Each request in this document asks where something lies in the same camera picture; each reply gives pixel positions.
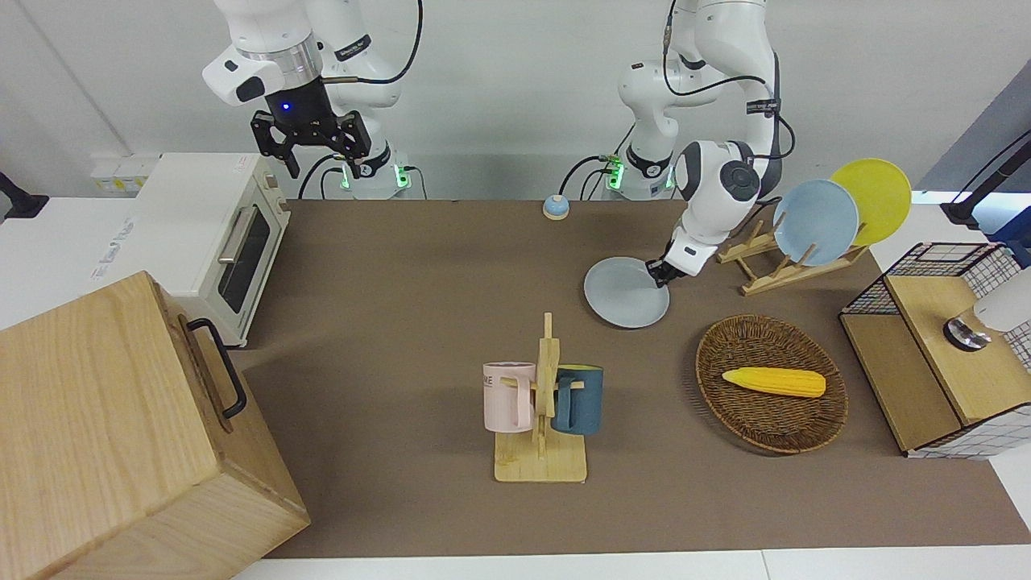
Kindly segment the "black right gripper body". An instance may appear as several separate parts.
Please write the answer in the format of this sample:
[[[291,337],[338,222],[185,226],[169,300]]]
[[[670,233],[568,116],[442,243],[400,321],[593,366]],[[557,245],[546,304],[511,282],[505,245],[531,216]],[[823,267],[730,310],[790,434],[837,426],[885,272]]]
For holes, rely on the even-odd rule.
[[[266,96],[269,111],[255,111],[251,131],[258,149],[293,162],[297,146],[327,147],[346,160],[371,153],[372,140],[357,110],[336,114],[323,78]]]

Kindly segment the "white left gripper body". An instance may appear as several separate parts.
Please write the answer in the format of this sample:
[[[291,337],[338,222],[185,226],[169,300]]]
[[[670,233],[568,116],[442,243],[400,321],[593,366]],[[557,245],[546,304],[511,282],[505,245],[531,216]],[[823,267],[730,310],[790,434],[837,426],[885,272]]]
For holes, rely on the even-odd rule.
[[[697,241],[685,228],[674,228],[662,262],[678,275],[696,276],[717,249],[718,245],[713,243]]]

